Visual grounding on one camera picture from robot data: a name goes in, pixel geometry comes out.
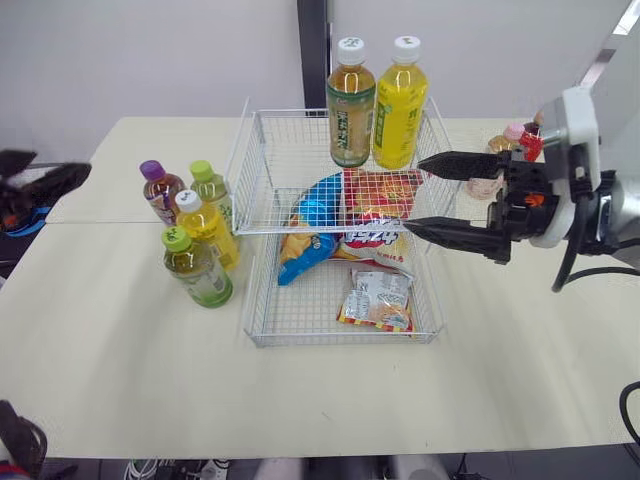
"white wire basket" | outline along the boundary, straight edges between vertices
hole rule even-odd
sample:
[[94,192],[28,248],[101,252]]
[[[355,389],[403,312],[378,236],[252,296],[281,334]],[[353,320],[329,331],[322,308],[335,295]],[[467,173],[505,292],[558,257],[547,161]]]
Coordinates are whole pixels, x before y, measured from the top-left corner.
[[[415,157],[404,171],[414,168],[418,160],[450,148],[437,107],[429,99]],[[323,178],[342,171],[329,154],[326,110],[260,110],[245,117],[229,167],[227,177],[235,178],[232,180],[234,232],[269,234],[254,239],[257,250],[243,306],[244,330],[256,345],[427,343],[443,328],[445,317],[438,300],[440,287],[434,281],[432,268],[432,260],[442,251],[440,247],[403,231],[400,222],[362,224],[355,217],[349,218],[344,210],[335,224],[288,225],[292,208],[307,190]],[[384,171],[371,158],[362,168]],[[416,192],[409,218],[453,216],[459,203],[460,182],[442,180],[424,172],[420,175],[422,185]],[[412,332],[386,332],[337,321],[340,307],[352,289],[351,269],[362,268],[353,262],[328,260],[304,272],[290,285],[278,286],[282,234],[379,230],[400,232],[404,239],[404,250],[398,253],[410,258],[414,277],[409,299]]]
[[412,332],[386,332],[376,327],[337,321],[342,303],[353,288],[351,269],[375,270],[345,260],[327,260],[278,286],[282,235],[266,235],[253,259],[243,307],[244,330],[259,347],[369,343],[428,343],[444,326],[426,242],[401,233],[408,244],[414,273],[409,312]]
[[[363,223],[360,214],[341,210],[330,225],[309,226],[288,224],[292,208],[307,190],[318,181],[342,168],[329,154],[329,122],[327,111],[259,110],[244,120],[231,164],[240,165],[233,184],[233,230],[236,234],[287,232],[362,232],[403,231],[401,222]],[[413,161],[398,175],[414,182],[416,172],[409,172],[416,163],[436,153],[450,149],[446,131],[437,106],[432,99],[426,104]],[[367,171],[386,171],[373,158],[361,167]],[[444,181],[419,171],[422,184],[408,218],[451,214],[459,182]],[[345,176],[342,176],[344,195]],[[375,189],[362,185],[361,189]],[[359,204],[360,210],[376,210],[376,205]]]

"green tea bottle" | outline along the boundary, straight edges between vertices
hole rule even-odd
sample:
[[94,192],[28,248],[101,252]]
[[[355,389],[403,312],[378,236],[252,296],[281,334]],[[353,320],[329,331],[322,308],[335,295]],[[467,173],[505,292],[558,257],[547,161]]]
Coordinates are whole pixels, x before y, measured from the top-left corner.
[[227,303],[233,285],[208,245],[191,240],[182,227],[167,228],[162,243],[167,248],[164,266],[180,280],[191,298],[208,308]]
[[222,175],[215,173],[211,164],[206,160],[196,160],[191,164],[189,170],[194,178],[191,190],[195,191],[203,202],[213,205],[220,211],[229,233],[233,233],[231,198],[224,185]]

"yellow drink bottle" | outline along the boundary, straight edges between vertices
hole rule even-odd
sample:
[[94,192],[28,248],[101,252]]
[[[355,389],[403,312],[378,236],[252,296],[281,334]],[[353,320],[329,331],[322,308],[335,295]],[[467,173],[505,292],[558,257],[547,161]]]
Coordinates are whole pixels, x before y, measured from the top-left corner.
[[373,157],[381,167],[398,169],[411,163],[429,81],[416,65],[417,37],[398,37],[393,65],[378,82]]
[[233,270],[238,264],[238,247],[220,211],[211,204],[202,203],[193,190],[183,190],[176,195],[180,209],[177,224],[194,240],[211,247],[225,270]]

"snack bag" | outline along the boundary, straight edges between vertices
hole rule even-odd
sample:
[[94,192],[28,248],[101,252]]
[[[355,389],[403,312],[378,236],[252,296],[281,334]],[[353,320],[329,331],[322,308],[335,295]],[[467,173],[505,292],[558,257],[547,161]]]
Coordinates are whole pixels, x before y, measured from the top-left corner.
[[[397,222],[409,218],[416,191],[422,185],[419,170],[367,172],[344,170],[347,221],[351,224]],[[411,273],[408,233],[347,232],[334,258],[398,268]]]
[[[324,178],[293,207],[289,226],[335,225],[340,206],[342,174]],[[288,233],[280,250],[278,285],[289,285],[298,275],[331,257],[338,245],[334,233]]]
[[412,332],[409,288],[412,278],[403,273],[351,272],[355,288],[342,304],[338,321],[371,325],[388,332]]

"red snack bag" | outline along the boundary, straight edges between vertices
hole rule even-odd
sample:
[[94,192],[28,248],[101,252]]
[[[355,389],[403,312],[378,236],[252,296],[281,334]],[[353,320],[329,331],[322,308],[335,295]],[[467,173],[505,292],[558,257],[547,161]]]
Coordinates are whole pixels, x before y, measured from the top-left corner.
[[[409,218],[416,192],[422,185],[420,170],[368,172],[344,170],[347,224],[363,225]],[[408,273],[407,233],[347,232],[333,258],[399,268]]]

